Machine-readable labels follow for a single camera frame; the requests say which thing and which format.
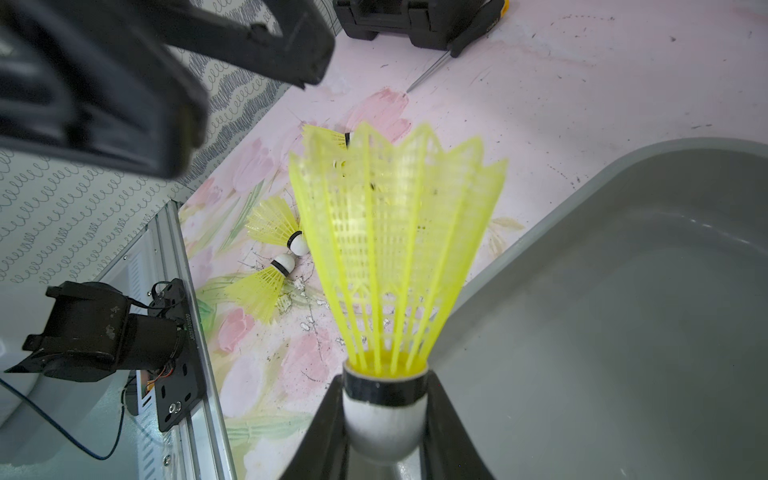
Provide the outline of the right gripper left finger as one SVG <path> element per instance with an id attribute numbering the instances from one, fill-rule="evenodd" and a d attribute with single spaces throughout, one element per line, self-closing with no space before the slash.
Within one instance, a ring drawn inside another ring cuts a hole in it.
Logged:
<path id="1" fill-rule="evenodd" d="M 282 480 L 344 480 L 348 439 L 343 409 L 343 379 L 336 375 L 315 413 Z"/>

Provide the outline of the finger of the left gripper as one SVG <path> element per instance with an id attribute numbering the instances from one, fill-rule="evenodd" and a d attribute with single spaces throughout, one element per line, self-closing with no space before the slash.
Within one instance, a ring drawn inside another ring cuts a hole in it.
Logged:
<path id="1" fill-rule="evenodd" d="M 311 1 L 267 1 L 280 29 L 237 23 L 189 1 L 139 1 L 140 15 L 164 43 L 305 88 L 319 84 L 335 35 Z"/>

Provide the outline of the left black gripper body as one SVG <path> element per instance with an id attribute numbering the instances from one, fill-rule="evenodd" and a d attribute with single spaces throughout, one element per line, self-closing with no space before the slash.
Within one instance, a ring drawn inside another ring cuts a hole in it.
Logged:
<path id="1" fill-rule="evenodd" d="M 123 1 L 1 4 L 1 145 L 160 179 L 203 142 L 205 89 Z"/>

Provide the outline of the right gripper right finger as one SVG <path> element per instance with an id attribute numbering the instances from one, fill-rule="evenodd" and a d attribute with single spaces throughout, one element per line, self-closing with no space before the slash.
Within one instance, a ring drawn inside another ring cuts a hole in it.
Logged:
<path id="1" fill-rule="evenodd" d="M 494 479 L 435 372 L 427 373 L 426 386 L 426 424 L 420 446 L 421 478 Z"/>

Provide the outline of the grey plastic storage box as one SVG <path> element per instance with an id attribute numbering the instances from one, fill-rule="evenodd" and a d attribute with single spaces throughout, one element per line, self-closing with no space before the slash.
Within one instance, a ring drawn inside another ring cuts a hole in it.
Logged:
<path id="1" fill-rule="evenodd" d="M 498 479 L 767 475 L 767 147 L 612 163 L 462 292 L 431 366 Z"/>

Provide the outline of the yellow shuttlecock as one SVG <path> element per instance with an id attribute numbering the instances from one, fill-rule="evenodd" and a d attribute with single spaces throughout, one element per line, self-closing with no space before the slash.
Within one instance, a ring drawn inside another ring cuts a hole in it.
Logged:
<path id="1" fill-rule="evenodd" d="M 287 247 L 299 257 L 310 253 L 299 221 L 281 196 L 272 196 L 255 205 L 247 216 L 245 228 L 257 242 Z"/>
<path id="2" fill-rule="evenodd" d="M 347 155 L 350 139 L 350 133 L 311 124 L 304 124 L 302 127 L 304 156 L 307 158 L 343 158 Z"/>
<path id="3" fill-rule="evenodd" d="M 285 280 L 295 265 L 296 260 L 292 254 L 280 254 L 264 269 L 226 287 L 226 298 L 241 307 L 253 320 L 270 324 Z"/>
<path id="4" fill-rule="evenodd" d="M 426 424 L 430 354 L 482 244 L 507 171 L 471 138 L 421 125 L 399 142 L 369 124 L 343 158 L 295 155 L 304 236 L 347 351 L 345 431 L 372 462 L 409 456 Z"/>

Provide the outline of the black plastic tool case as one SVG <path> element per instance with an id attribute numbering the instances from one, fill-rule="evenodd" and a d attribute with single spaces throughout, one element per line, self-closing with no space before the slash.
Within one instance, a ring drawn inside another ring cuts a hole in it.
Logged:
<path id="1" fill-rule="evenodd" d="M 446 50 L 485 4 L 481 0 L 337 0 L 346 35 L 371 41 L 379 34 L 407 37 L 418 48 Z"/>

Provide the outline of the black handled screwdriver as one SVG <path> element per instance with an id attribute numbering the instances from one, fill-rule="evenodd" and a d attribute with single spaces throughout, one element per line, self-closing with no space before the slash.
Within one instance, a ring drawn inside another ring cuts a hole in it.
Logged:
<path id="1" fill-rule="evenodd" d="M 405 91 L 411 93 L 438 71 L 446 62 L 457 58 L 476 40 L 487 35 L 507 14 L 511 6 L 510 0 L 487 1 L 476 13 L 467 28 L 456 36 L 448 45 L 447 51 L 436 60 L 420 77 Z"/>

